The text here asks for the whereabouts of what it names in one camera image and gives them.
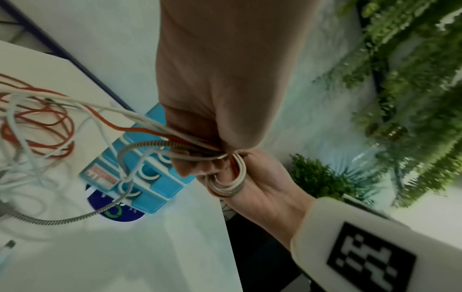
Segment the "green plant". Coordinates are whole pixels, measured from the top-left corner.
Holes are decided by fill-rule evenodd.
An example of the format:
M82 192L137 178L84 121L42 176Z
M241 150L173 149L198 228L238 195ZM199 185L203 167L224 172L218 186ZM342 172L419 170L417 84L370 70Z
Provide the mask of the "green plant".
M462 8L462 0L350 0L370 20L355 50L319 79L357 86L374 71L384 74L379 97L353 121L366 130L371 144L385 147L378 165L417 175L398 193L394 204L406 207L425 192L441 192L462 171L462 15L441 20ZM391 72L388 60L409 38L412 51Z
M337 173L320 160L311 160L299 154L291 155L292 170L290 175L294 182L310 195L331 197L343 200L344 194L352 196L363 203L372 205L372 196L378 192L375 184L380 175L370 170L349 169L345 167Z

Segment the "sleeve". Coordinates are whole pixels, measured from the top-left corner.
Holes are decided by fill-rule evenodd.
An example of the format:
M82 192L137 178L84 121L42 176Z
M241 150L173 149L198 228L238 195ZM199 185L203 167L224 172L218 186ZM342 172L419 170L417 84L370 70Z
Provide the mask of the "sleeve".
M407 226L320 198L291 241L294 261L327 292L433 292L462 287L462 251Z

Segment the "sticker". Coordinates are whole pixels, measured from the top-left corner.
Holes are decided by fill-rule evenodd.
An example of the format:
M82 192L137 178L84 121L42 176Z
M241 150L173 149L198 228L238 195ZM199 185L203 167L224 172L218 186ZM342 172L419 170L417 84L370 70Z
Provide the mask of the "sticker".
M347 222L327 265L361 291L405 292L415 255Z
M87 169L85 175L108 190L112 189L119 182L119 179L116 176L109 173L97 163Z
M104 206L114 201L113 198L96 189L95 187L87 185L86 189L86 193L90 194L87 200L95 210L103 208ZM130 206L127 206L124 203L120 203L107 210L106 212L101 213L100 215L113 221L131 222L143 217L144 213Z

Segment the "wrist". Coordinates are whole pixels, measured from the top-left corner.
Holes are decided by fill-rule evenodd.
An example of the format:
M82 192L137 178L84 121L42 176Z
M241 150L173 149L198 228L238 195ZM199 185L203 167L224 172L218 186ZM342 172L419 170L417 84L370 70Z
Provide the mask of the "wrist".
M278 215L263 228L290 250L290 241L316 200L295 183L279 202Z

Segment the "white table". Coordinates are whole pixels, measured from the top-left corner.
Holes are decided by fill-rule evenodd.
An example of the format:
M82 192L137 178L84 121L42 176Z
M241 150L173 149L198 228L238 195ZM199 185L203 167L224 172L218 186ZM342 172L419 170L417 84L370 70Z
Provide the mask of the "white table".
M66 60L0 43L0 72L72 97L110 98ZM129 121L110 116L118 125ZM61 191L37 186L5 194L31 215L61 219L92 211L78 172L106 146L88 125L76 151L48 173ZM120 133L109 131L115 140ZM219 200L194 181L152 216L119 223L102 216L63 226L0 218L0 245L17 242L0 267L3 292L242 291Z

